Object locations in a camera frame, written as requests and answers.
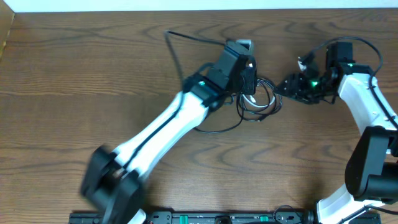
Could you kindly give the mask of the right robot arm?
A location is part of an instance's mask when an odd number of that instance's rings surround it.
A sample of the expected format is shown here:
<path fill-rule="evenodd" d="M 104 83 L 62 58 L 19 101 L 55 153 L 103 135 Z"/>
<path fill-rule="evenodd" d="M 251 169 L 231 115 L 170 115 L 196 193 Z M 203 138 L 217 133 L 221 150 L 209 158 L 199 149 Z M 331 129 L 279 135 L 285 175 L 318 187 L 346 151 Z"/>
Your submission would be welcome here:
<path fill-rule="evenodd" d="M 320 76 L 314 57 L 300 58 L 300 72 L 287 76 L 276 92 L 306 105 L 341 98 L 353 115 L 361 137 L 346 165 L 345 182 L 316 208 L 318 223 L 348 223 L 397 202 L 397 164 L 386 161 L 388 154 L 397 156 L 397 116 L 370 66 L 356 63 L 351 53 L 328 52 Z"/>

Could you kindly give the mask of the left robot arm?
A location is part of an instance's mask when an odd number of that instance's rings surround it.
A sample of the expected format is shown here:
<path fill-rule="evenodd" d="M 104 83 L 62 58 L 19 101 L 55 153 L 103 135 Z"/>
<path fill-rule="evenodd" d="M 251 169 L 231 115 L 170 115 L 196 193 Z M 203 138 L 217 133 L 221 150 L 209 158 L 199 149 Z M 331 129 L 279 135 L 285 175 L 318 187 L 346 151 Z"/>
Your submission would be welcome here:
<path fill-rule="evenodd" d="M 250 55 L 202 65 L 182 82 L 182 90 L 146 128 L 112 151 L 92 154 L 80 193 L 103 223 L 143 223 L 144 182 L 158 162 L 190 130 L 224 105 L 231 95 L 255 87 L 256 61 Z"/>

